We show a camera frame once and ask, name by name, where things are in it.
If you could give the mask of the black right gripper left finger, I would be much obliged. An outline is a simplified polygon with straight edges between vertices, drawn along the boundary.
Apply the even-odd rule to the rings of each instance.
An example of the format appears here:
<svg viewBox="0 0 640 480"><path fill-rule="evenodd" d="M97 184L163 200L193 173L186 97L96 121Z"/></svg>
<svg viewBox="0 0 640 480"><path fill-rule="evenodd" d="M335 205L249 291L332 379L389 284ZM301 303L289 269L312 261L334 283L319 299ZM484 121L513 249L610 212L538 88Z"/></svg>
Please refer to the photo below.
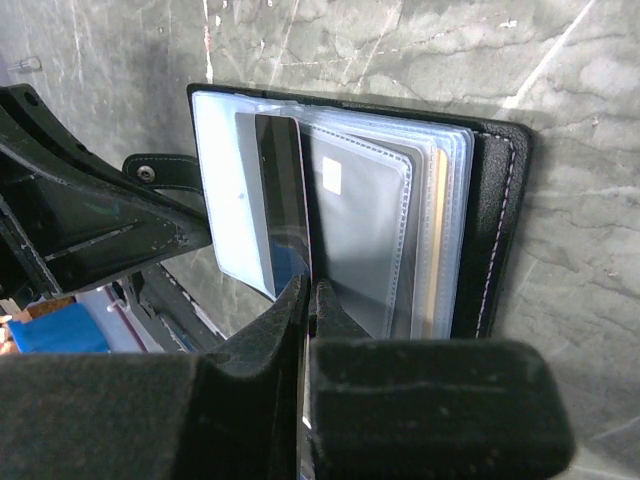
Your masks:
<svg viewBox="0 0 640 480"><path fill-rule="evenodd" d="M209 353L1 359L5 479L296 479L310 282Z"/></svg>

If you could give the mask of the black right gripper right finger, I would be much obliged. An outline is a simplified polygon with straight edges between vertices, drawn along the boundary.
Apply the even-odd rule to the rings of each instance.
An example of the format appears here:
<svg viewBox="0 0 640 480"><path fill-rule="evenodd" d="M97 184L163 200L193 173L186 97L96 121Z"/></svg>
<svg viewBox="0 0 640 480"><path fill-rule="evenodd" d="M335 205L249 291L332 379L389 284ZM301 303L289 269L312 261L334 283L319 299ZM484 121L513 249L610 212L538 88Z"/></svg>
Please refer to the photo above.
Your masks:
<svg viewBox="0 0 640 480"><path fill-rule="evenodd" d="M319 479L550 479L575 454L549 365L509 340L376 340L330 283L314 295Z"/></svg>

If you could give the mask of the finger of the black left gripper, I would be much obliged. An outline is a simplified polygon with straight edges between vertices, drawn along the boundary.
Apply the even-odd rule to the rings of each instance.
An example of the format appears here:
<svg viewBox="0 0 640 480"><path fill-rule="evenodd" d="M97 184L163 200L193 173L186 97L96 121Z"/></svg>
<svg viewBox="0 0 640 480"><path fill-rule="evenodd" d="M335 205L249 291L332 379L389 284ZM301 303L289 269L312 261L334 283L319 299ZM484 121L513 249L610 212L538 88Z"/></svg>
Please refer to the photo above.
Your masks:
<svg viewBox="0 0 640 480"><path fill-rule="evenodd" d="M1 297L63 298L210 245L205 214L162 195L196 192L190 156L90 152L29 85L1 89Z"/></svg>

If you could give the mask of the dark striped credit card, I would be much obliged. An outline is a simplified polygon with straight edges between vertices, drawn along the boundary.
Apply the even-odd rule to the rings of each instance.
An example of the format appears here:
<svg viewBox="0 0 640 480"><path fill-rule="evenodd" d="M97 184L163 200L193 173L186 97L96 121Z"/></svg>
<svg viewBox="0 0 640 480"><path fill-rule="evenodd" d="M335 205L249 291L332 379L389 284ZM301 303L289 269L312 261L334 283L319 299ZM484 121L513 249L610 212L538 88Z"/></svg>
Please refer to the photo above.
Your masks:
<svg viewBox="0 0 640 480"><path fill-rule="evenodd" d="M311 250L300 129L296 119L258 114L256 140L275 293L309 275Z"/></svg>

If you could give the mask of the black card holder wallet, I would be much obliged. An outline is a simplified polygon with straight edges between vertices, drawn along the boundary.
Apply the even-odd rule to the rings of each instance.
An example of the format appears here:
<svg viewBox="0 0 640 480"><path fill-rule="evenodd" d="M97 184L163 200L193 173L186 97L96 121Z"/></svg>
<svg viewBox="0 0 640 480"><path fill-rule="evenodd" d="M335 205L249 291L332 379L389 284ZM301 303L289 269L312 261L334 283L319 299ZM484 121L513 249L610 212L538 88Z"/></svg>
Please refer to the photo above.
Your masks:
<svg viewBox="0 0 640 480"><path fill-rule="evenodd" d="M275 299L255 116L296 119L300 129L314 266L310 128L354 136L407 155L411 194L390 334L382 339L480 339L491 333L500 283L522 206L534 138L518 123L295 93L193 84L188 100L199 184L219 270ZM422 337L433 238L434 156L448 157L435 321Z"/></svg>

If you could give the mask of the gold credit card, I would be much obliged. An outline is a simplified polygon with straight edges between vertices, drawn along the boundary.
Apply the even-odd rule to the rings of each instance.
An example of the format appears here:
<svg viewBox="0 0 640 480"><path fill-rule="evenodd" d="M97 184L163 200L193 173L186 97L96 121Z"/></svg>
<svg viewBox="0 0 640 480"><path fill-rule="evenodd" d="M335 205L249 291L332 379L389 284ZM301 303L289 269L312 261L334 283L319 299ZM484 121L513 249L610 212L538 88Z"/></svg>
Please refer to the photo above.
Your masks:
<svg viewBox="0 0 640 480"><path fill-rule="evenodd" d="M439 275L438 270L440 265L442 233L444 224L447 172L448 157L443 150L437 149L434 156L433 238L426 294L425 320L422 328L423 338L431 337L435 321L437 282Z"/></svg>

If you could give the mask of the grey credit card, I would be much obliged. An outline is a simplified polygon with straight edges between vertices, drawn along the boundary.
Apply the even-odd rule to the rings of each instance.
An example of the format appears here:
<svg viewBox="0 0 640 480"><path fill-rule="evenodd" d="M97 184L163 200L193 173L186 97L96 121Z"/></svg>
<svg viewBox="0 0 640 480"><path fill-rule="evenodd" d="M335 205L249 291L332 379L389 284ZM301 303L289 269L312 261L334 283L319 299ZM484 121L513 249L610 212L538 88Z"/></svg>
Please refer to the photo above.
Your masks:
<svg viewBox="0 0 640 480"><path fill-rule="evenodd" d="M401 152L320 128L304 135L314 266L372 337L390 334L411 194Z"/></svg>

